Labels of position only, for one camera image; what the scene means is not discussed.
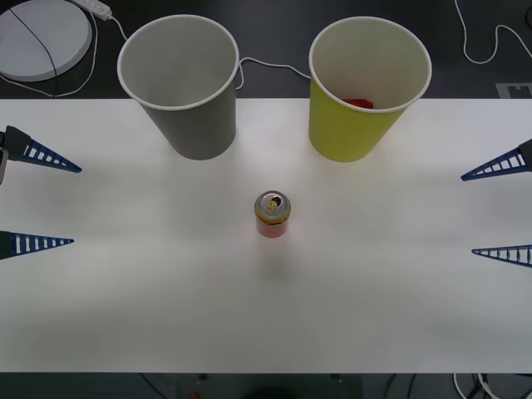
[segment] black cable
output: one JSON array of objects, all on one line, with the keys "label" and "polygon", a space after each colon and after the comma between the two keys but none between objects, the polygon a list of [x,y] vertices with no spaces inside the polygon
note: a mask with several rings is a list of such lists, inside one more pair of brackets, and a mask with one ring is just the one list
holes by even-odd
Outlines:
[{"label": "black cable", "polygon": [[154,391],[157,395],[159,395],[159,397],[160,397],[161,399],[168,399],[165,395],[162,394],[161,391],[159,391],[159,390],[155,387],[155,385],[153,385],[153,384],[151,383],[151,381],[148,379],[147,376],[144,375],[144,373],[139,372],[139,375],[144,379],[144,381],[146,381],[146,384],[148,384],[148,385],[150,386],[150,388],[153,389],[153,391]]},{"label": "black cable", "polygon": [[33,31],[29,28],[29,26],[26,25],[26,24],[24,23],[24,21],[23,21],[22,19],[20,19],[20,18],[18,17],[18,15],[17,15],[17,14],[11,9],[11,8],[9,8],[9,11],[11,11],[11,14],[13,14],[13,15],[15,16],[15,18],[16,18],[18,21],[20,21],[20,23],[21,23],[22,25],[24,25],[28,31],[30,31],[30,33],[31,33],[31,34],[37,39],[37,41],[38,41],[39,43],[41,43],[41,46],[42,46],[42,48],[44,48],[44,51],[47,52],[48,58],[50,58],[50,62],[52,63],[53,74],[54,74],[54,76],[55,76],[55,79],[54,79],[54,88],[53,88],[53,97],[55,98],[56,95],[57,95],[57,69],[56,69],[56,64],[54,64],[54,62],[53,62],[53,60],[52,60],[52,55],[50,54],[50,52],[48,51],[48,49],[47,49],[47,47],[44,45],[44,43],[41,42],[41,39],[39,39],[39,38],[37,37],[37,35],[36,35],[35,33],[33,33]]},{"label": "black cable", "polygon": [[476,374],[472,374],[472,376],[475,385],[473,386],[473,389],[471,389],[471,392],[469,392],[469,395],[467,395],[467,399],[473,399],[475,395],[479,393],[480,389],[482,389],[482,385],[480,384],[480,381],[476,378]]},{"label": "black cable", "polygon": [[397,374],[392,374],[390,378],[388,378],[388,381],[386,383],[386,388],[384,390],[384,397],[383,399],[386,399],[388,397],[388,391],[390,390],[390,387],[392,386],[393,380],[395,380],[397,377]]},{"label": "black cable", "polygon": [[[488,385],[488,375],[482,374],[482,379],[484,380],[485,384]],[[488,395],[488,392],[484,390],[484,396],[482,397],[482,399],[488,399],[489,397],[490,395]]]},{"label": "black cable", "polygon": [[412,394],[412,387],[414,387],[414,381],[416,380],[417,374],[412,374],[412,378],[410,379],[410,385],[408,386],[408,393],[406,394],[406,399],[410,399],[410,395]]}]

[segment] red object in cup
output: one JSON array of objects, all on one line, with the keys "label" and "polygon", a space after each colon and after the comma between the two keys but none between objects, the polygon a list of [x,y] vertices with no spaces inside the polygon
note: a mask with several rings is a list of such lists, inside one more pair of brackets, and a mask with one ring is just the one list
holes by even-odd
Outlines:
[{"label": "red object in cup", "polygon": [[342,99],[342,101],[345,101],[352,106],[360,106],[361,108],[369,108],[370,110],[373,109],[373,103],[365,98],[347,98],[346,100]]}]

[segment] white table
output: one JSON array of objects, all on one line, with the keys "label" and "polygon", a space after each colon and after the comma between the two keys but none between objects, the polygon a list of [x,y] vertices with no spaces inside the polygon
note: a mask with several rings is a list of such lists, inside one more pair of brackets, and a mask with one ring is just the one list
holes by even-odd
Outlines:
[{"label": "white table", "polygon": [[[1,372],[532,372],[532,174],[460,175],[532,137],[532,101],[418,101],[326,160],[308,100],[239,100],[233,145],[177,155],[133,101],[0,101],[83,168],[10,162],[0,229],[74,238],[0,262]],[[279,240],[265,190],[291,199]]]}]

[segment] white round object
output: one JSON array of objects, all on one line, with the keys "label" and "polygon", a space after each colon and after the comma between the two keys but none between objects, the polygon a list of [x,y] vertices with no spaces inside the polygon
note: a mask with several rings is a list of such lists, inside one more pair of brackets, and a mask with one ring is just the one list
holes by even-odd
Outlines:
[{"label": "white round object", "polygon": [[[57,75],[75,66],[91,45],[91,24],[70,2],[31,0],[12,10],[46,46]],[[46,50],[9,10],[0,15],[0,73],[14,81],[55,76]]]}]

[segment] cup rim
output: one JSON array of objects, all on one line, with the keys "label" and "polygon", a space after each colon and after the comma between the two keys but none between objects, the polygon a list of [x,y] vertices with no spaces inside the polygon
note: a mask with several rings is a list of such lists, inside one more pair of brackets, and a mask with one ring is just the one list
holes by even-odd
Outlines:
[{"label": "cup rim", "polygon": [[[340,24],[343,24],[343,23],[346,23],[346,22],[351,22],[351,21],[364,21],[364,20],[366,20],[366,21],[379,21],[379,22],[387,23],[389,25],[393,25],[394,27],[399,28],[404,33],[406,33],[408,36],[410,36],[414,40],[414,42],[416,42],[419,45],[419,47],[422,49],[423,55],[425,56],[426,63],[428,65],[428,67],[429,67],[428,68],[428,73],[427,73],[427,76],[426,76],[426,82],[425,82],[425,85],[423,86],[423,88],[420,90],[420,92],[417,93],[417,95],[414,98],[412,98],[411,100],[409,100],[408,102],[406,102],[404,104],[401,104],[399,106],[394,106],[392,108],[382,108],[382,109],[376,109],[376,110],[369,109],[369,108],[362,108],[360,106],[353,106],[351,104],[347,104],[345,101],[342,101],[341,99],[339,99],[338,97],[333,95],[329,90],[327,90],[327,88],[318,79],[318,77],[316,75],[316,72],[314,71],[313,54],[314,54],[314,48],[316,47],[316,44],[318,43],[320,38],[323,36],[323,34],[325,34],[327,31],[329,31],[330,29],[334,28],[337,25],[340,25]],[[339,21],[336,21],[336,22],[328,25],[327,27],[325,27],[316,36],[316,38],[313,41],[312,46],[310,47],[310,52],[308,53],[308,65],[309,65],[309,68],[310,68],[310,74],[311,74],[312,78],[314,79],[316,84],[319,86],[319,88],[322,89],[323,92],[325,92],[325,94],[327,94],[327,96],[331,100],[334,100],[336,103],[340,104],[341,106],[345,106],[346,108],[351,108],[352,110],[355,110],[355,111],[366,112],[368,114],[387,114],[387,113],[390,113],[390,112],[400,111],[402,109],[407,108],[410,104],[416,102],[417,100],[419,100],[419,98],[421,96],[423,96],[423,94],[425,94],[425,91],[428,88],[429,84],[431,83],[431,78],[432,78],[431,57],[429,56],[429,53],[426,50],[426,48],[423,45],[423,43],[421,42],[421,40],[416,35],[414,35],[412,32],[410,32],[408,29],[403,27],[402,25],[399,25],[398,23],[389,21],[389,20],[384,19],[384,18],[379,18],[379,17],[349,17],[349,18],[344,18],[344,19],[341,19]]]},{"label": "cup rim", "polygon": [[[192,104],[187,104],[186,106],[158,106],[156,104],[151,104],[150,102],[148,102],[146,100],[142,100],[136,94],[134,94],[129,89],[129,87],[126,85],[126,83],[124,82],[124,78],[122,76],[122,70],[121,70],[122,57],[124,56],[124,52],[126,51],[127,47],[131,44],[133,39],[135,39],[135,37],[137,37],[145,29],[147,29],[148,27],[150,27],[152,25],[155,25],[156,23],[164,21],[166,19],[178,19],[178,18],[200,19],[202,21],[209,22],[209,23],[215,25],[216,27],[218,27],[219,29],[221,29],[222,32],[224,32],[228,36],[228,38],[231,41],[231,43],[233,43],[234,53],[235,53],[234,54],[234,58],[235,58],[234,67],[233,67],[233,71],[231,72],[231,75],[230,75],[229,79],[224,83],[224,85],[221,86],[215,93],[213,93],[210,96],[204,98],[203,100],[197,101],[197,102],[193,102]],[[233,81],[234,77],[236,76],[236,73],[237,73],[237,71],[239,69],[239,61],[240,61],[239,47],[237,46],[233,35],[231,35],[231,33],[225,27],[223,27],[222,25],[220,25],[216,21],[213,21],[212,19],[209,19],[209,18],[206,18],[206,17],[201,17],[199,15],[191,15],[191,14],[180,14],[180,15],[169,15],[168,17],[162,17],[162,18],[155,19],[154,21],[146,23],[144,26],[140,27],[135,33],[133,33],[127,39],[126,43],[124,44],[124,46],[122,47],[122,49],[120,51],[120,55],[118,56],[118,61],[116,63],[116,70],[118,72],[118,80],[120,81],[120,84],[121,84],[122,88],[126,91],[128,96],[131,97],[132,99],[138,101],[143,106],[147,106],[148,108],[152,108],[154,110],[161,110],[161,111],[184,111],[184,110],[189,110],[191,108],[195,108],[197,106],[202,106],[203,104],[205,104],[205,103],[207,103],[209,101],[212,101],[214,98],[216,98],[217,96],[222,94],[222,92],[224,92],[225,89],[227,89],[227,87],[231,84],[231,82]]]}]

